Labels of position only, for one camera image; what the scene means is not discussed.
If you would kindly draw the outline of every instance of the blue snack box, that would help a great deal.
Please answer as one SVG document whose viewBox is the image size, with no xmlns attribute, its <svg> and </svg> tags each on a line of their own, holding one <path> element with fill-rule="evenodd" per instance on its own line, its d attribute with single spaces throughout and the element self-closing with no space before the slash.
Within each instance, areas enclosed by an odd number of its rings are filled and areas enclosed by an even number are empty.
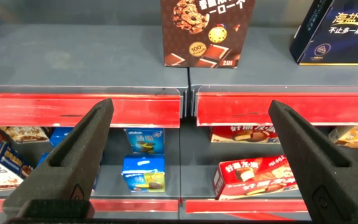
<svg viewBox="0 0 358 224">
<path fill-rule="evenodd" d="M 126 155 L 121 175 L 132 192 L 164 192 L 164 156 Z"/>
<path fill-rule="evenodd" d="M 53 134 L 50 137 L 50 143 L 56 147 L 63 141 L 63 139 L 67 136 L 73 128 L 55 128 Z"/>
<path fill-rule="evenodd" d="M 164 154 L 164 129 L 126 128 L 133 153 Z"/>
<path fill-rule="evenodd" d="M 7 142 L 0 143 L 0 190 L 13 190 L 33 168 Z"/>
</svg>

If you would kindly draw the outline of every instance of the chocolate cookie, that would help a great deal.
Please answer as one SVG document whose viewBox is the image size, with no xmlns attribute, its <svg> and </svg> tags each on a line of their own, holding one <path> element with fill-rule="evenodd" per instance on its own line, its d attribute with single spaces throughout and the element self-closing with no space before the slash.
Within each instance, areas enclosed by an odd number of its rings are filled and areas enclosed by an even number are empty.
<svg viewBox="0 0 358 224">
<path fill-rule="evenodd" d="M 150 182 L 149 183 L 149 188 L 150 189 L 154 189 L 154 190 L 158 190 L 158 189 L 162 189 L 162 185 L 156 182 Z"/>
<path fill-rule="evenodd" d="M 194 3 L 195 0 L 180 0 L 173 8 L 173 23 L 191 34 L 198 34 L 208 25 L 209 14 L 200 14 Z"/>
</svg>

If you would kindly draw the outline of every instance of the metal shelf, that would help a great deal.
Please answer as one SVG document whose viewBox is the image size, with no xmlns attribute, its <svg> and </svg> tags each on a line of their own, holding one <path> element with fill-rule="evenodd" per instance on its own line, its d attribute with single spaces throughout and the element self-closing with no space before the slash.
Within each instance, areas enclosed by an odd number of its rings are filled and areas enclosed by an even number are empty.
<svg viewBox="0 0 358 224">
<path fill-rule="evenodd" d="M 168 217 L 173 213 L 178 215 L 180 198 L 180 152 L 179 130 L 166 129 L 165 135 L 165 192 L 156 193 L 132 193 L 129 191 L 121 176 L 124 155 L 131 154 L 131 146 L 123 129 L 112 128 L 104 150 L 101 170 L 95 191 L 91 195 L 97 212 L 167 212 Z M 21 151 L 27 154 L 35 154 L 33 158 L 39 159 L 41 153 L 36 152 L 33 146 L 39 144 L 22 144 Z M 51 151 L 52 146 L 46 146 L 46 151 Z M 12 191 L 0 192 L 0 212 L 3 200 Z"/>
<path fill-rule="evenodd" d="M 315 125 L 358 124 L 358 66 L 297 65 L 289 52 L 295 32 L 251 27 L 237 69 L 190 68 L 197 124 L 270 124 L 272 100 Z"/>
<path fill-rule="evenodd" d="M 0 24 L 0 126 L 74 126 L 111 97 L 114 127 L 178 128 L 187 88 L 160 26 Z"/>
<path fill-rule="evenodd" d="M 320 127 L 327 134 L 329 128 Z M 310 220 L 299 190 L 258 195 L 242 200 L 215 200 L 213 177 L 219 162 L 284 154 L 277 144 L 211 143 L 209 128 L 185 123 L 180 128 L 181 197 L 184 219 L 237 218 Z M 358 161 L 358 150 L 341 148 Z"/>
</svg>

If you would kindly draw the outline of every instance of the gray shelf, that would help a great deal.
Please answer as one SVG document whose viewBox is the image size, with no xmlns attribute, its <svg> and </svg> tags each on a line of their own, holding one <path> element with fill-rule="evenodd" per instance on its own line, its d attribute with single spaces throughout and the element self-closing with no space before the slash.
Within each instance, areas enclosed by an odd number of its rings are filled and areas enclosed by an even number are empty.
<svg viewBox="0 0 358 224">
<path fill-rule="evenodd" d="M 104 150 L 96 190 L 91 198 L 144 198 L 144 199 L 178 199 L 180 197 L 180 152 L 179 130 L 166 129 L 165 135 L 165 192 L 155 193 L 132 193 L 121 175 L 124 155 L 131 154 L 131 146 L 126 134 L 121 128 L 112 128 L 109 132 L 108 141 Z M 23 144 L 19 149 L 26 154 L 34 154 L 32 158 L 39 160 L 42 153 L 34 153 L 38 149 L 51 151 L 52 146 L 42 144 Z M 0 192 L 0 198 L 6 198 L 12 191 Z"/>
<path fill-rule="evenodd" d="M 0 24 L 0 92 L 150 93 L 188 87 L 160 26 Z"/>
</svg>

